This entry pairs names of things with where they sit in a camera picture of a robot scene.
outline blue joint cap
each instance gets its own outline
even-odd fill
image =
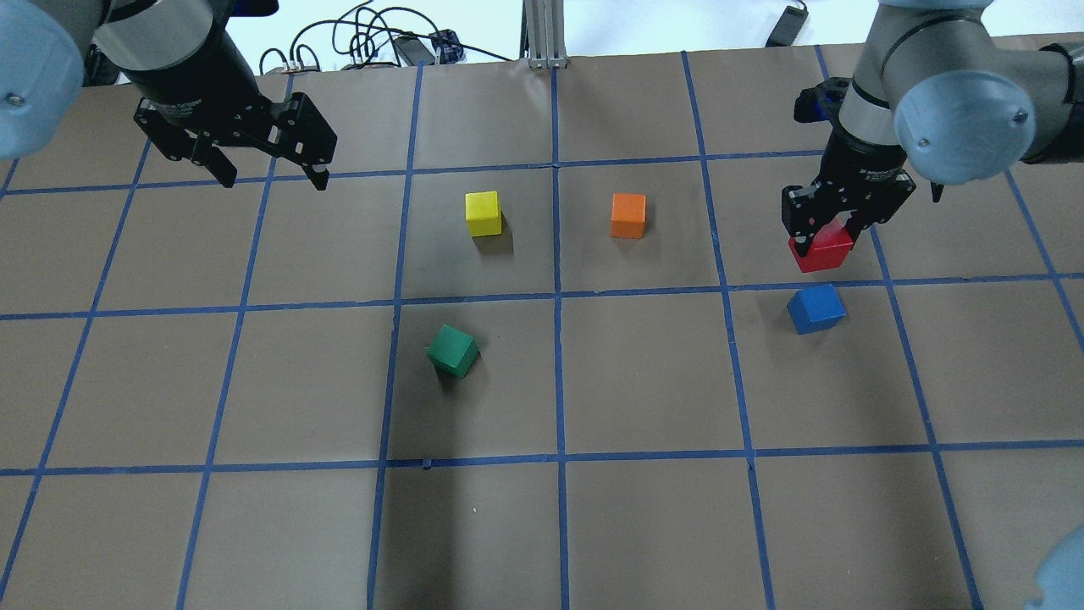
[[[963,184],[1007,169],[1035,141],[1035,105],[998,74],[959,69],[915,85],[896,104],[900,145],[925,178]]]
[[[79,96],[82,54],[48,13],[0,0],[0,158],[40,150]]]
[[[787,311],[798,335],[827,330],[847,316],[843,301],[830,283],[799,289],[787,302]]]
[[[1084,527],[1061,541],[1043,562],[1035,582],[1043,589],[1042,601],[1024,610],[1074,610],[1084,608]]]

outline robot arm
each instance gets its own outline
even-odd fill
[[[802,91],[796,120],[833,125],[813,183],[783,190],[803,271],[838,267],[892,217],[915,190],[908,156],[935,198],[1021,158],[1084,160],[1084,42],[997,49],[980,21],[992,1],[880,0],[854,78]]]
[[[237,170],[220,146],[255,147],[297,163],[324,190],[335,131],[305,93],[261,95],[225,33],[230,16],[275,10],[274,0],[0,0],[0,51],[20,60],[0,66],[0,157],[52,138],[93,39],[143,93],[133,118],[167,158],[229,187]]]

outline electrical cord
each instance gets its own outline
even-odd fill
[[[301,49],[307,49],[309,51],[309,54],[312,55],[312,61],[317,63],[317,72],[321,72],[320,57],[317,56],[317,52],[312,50],[312,47],[309,47],[308,44],[298,44],[297,46],[297,50],[300,51]],[[301,53],[300,52],[298,52],[298,54],[297,54],[297,61],[298,62],[301,61]]]
[[[321,26],[321,25],[331,25],[331,24],[353,25],[354,23],[357,23],[357,22],[351,22],[351,21],[346,21],[346,20],[321,20],[321,21],[318,21],[318,22],[310,23],[309,25],[307,25],[304,28],[301,28],[301,30],[298,31],[297,35],[294,37],[294,40],[289,43],[289,57],[292,60],[294,60],[294,59],[297,57],[297,42],[298,42],[298,40],[300,40],[301,36],[304,36],[310,29],[312,29],[314,27],[318,27],[318,26]],[[376,29],[377,31],[387,31],[389,34],[399,34],[399,35],[409,34],[411,36],[416,36],[418,38],[425,38],[427,40],[441,40],[441,38],[438,37],[438,36],[427,36],[427,35],[424,35],[424,34],[414,34],[414,33],[406,31],[404,29],[395,28],[395,27],[379,27],[379,26],[373,25],[373,26],[370,26],[370,29]],[[482,53],[483,55],[489,55],[489,56],[495,57],[498,60],[502,60],[502,61],[505,61],[505,62],[513,61],[513,60],[511,60],[508,57],[505,57],[504,55],[500,55],[498,53],[493,53],[492,51],[487,51],[485,49],[479,49],[478,47],[472,47],[469,44],[462,44],[462,43],[460,46],[463,47],[464,49],[468,49],[470,51],[476,51],[478,53]]]
[[[282,65],[286,65],[286,53],[283,53],[279,49],[272,47],[271,49],[263,51],[263,54],[260,55],[260,76],[263,76],[263,61],[267,60],[268,55],[270,55],[271,53],[279,53],[279,56],[282,57]]]

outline black device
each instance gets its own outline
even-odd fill
[[[437,63],[437,57],[414,35],[402,34],[397,36],[391,40],[391,46],[396,49],[396,55],[409,65],[433,65]]]
[[[466,56],[460,37],[451,29],[441,29],[434,35],[433,50],[437,51],[441,64],[459,63]]]
[[[767,37],[767,44],[765,47],[789,47],[793,44],[795,39],[798,38],[798,33],[801,31],[809,16],[810,12],[805,9],[787,7],[783,11],[783,15],[779,16],[778,23],[775,24],[772,35]]]
[[[188,12],[177,13],[181,8]],[[335,131],[305,93],[281,103],[260,94],[225,31],[231,16],[276,9],[273,0],[115,4],[95,41],[143,93],[133,119],[166,158],[190,159],[230,187],[237,168],[220,146],[259,148],[300,165],[322,191],[338,142]],[[140,37],[133,29],[168,36]]]

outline white wall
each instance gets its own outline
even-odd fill
[[[335,18],[356,0],[280,0],[270,17],[234,18],[229,31],[256,67],[268,47],[283,50],[306,24]],[[787,0],[565,0],[565,41],[570,55],[610,55],[763,47],[790,4]],[[422,11],[439,27],[451,28],[467,44],[514,57],[519,49],[519,0],[376,0],[374,9],[405,5]],[[877,10],[876,0],[806,0],[810,18],[797,44],[862,42]],[[1084,0],[995,0],[986,10],[994,36],[1084,31]],[[425,22],[406,13],[388,15],[388,25],[427,33]],[[340,28],[340,47],[348,40]],[[331,26],[301,41],[320,54],[324,69],[346,57],[331,51]],[[467,53],[467,61],[491,61]]]

